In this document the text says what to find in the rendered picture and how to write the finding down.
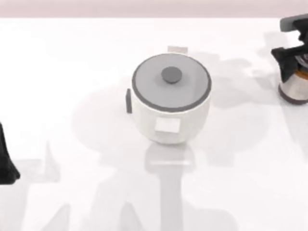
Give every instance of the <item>white countertop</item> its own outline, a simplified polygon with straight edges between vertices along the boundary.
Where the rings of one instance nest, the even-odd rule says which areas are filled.
[[[1,19],[0,121],[22,179],[0,187],[0,231],[307,231],[308,107],[280,99],[270,55],[297,36],[278,19]],[[168,45],[189,47],[213,92],[179,148],[188,166],[162,170],[168,150],[125,94]]]

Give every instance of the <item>lid rim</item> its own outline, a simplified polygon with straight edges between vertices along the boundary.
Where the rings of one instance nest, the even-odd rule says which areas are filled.
[[[182,107],[163,107],[163,106],[159,106],[157,104],[154,104],[150,101],[148,101],[147,99],[145,99],[141,93],[138,91],[138,88],[137,88],[137,85],[136,85],[136,75],[137,75],[137,71],[139,70],[139,68],[146,62],[148,61],[149,59],[152,59],[156,56],[160,56],[160,55],[164,55],[164,54],[158,54],[158,55],[154,55],[146,60],[144,60],[141,64],[138,65],[138,67],[136,68],[136,70],[134,71],[134,74],[133,74],[133,78],[132,78],[132,89],[134,90],[134,93],[135,95],[138,97],[138,99],[140,99],[145,105],[155,109],[155,110],[158,110],[158,111],[161,111],[161,112],[168,112],[168,113],[176,113],[176,112],[185,112],[185,111],[189,111],[191,109],[194,109],[195,107],[197,107],[198,105],[202,104],[208,97],[209,97],[209,94],[210,94],[210,91],[212,90],[212,79],[211,79],[211,76],[208,72],[208,70],[202,65],[202,63],[200,63],[199,61],[195,60],[194,58],[188,56],[188,55],[184,55],[184,54],[179,54],[179,55],[183,55],[183,56],[186,56],[192,60],[194,60],[196,63],[198,63],[202,69],[206,72],[207,74],[207,78],[208,78],[208,84],[207,84],[207,89],[206,91],[204,92],[204,94],[201,96],[200,99],[198,99],[197,101],[189,104],[189,105],[186,105],[186,106],[182,106]]]

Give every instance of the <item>gray jar lid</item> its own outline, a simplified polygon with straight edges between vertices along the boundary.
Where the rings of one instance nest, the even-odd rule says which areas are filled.
[[[201,104],[211,91],[206,68],[183,54],[153,56],[136,69],[132,88],[149,107],[164,112],[183,112]]]

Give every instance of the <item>white pot body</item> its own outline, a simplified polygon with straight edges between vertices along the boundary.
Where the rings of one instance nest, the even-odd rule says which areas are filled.
[[[293,74],[285,83],[280,83],[280,89],[293,100],[308,100],[308,80],[297,74]]]
[[[142,135],[158,143],[177,144],[201,131],[209,112],[210,95],[193,109],[169,113],[144,104],[132,90],[131,105],[133,120]]]

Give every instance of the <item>lid knob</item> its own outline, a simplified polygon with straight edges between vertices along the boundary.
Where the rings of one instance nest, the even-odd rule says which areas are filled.
[[[162,71],[162,77],[164,79],[165,82],[170,83],[170,84],[174,84],[179,82],[182,79],[182,72],[180,69],[178,69],[177,67],[174,66],[169,66],[166,67],[163,71]]]

